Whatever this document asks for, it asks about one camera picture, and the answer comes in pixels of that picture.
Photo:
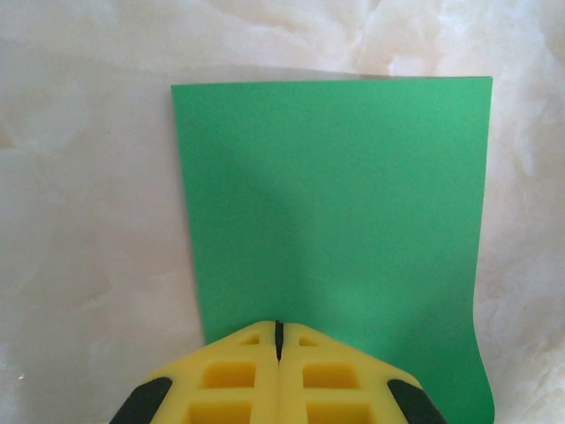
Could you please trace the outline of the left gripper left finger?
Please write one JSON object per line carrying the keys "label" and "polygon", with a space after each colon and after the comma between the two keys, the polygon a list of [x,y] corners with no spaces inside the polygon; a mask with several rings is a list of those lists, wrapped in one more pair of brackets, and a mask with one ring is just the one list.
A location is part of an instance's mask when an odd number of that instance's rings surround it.
{"label": "left gripper left finger", "polygon": [[157,368],[109,424],[276,424],[275,333],[257,322]]}

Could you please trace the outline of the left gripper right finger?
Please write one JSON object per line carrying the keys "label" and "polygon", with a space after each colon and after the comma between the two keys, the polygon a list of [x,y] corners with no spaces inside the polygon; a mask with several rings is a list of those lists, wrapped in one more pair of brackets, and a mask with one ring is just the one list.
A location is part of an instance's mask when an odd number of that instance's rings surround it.
{"label": "left gripper right finger", "polygon": [[418,380],[319,331],[278,324],[279,424],[438,424]]}

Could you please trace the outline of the green paper sheet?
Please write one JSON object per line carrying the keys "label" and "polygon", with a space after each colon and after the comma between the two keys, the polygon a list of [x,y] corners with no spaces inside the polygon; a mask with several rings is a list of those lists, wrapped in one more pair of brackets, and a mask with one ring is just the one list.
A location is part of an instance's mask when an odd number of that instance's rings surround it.
{"label": "green paper sheet", "polygon": [[204,338],[300,323],[493,424],[473,295],[493,82],[171,89]]}

